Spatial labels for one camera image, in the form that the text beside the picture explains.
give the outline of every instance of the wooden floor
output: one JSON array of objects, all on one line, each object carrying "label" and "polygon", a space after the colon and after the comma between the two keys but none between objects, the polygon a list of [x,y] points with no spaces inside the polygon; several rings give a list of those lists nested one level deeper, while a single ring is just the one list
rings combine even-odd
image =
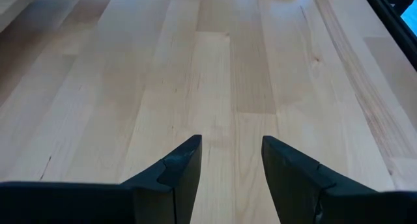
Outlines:
[{"label": "wooden floor", "polygon": [[0,34],[0,180],[122,182],[199,133],[192,223],[277,223],[263,135],[417,189],[416,93],[366,0],[36,0]]}]

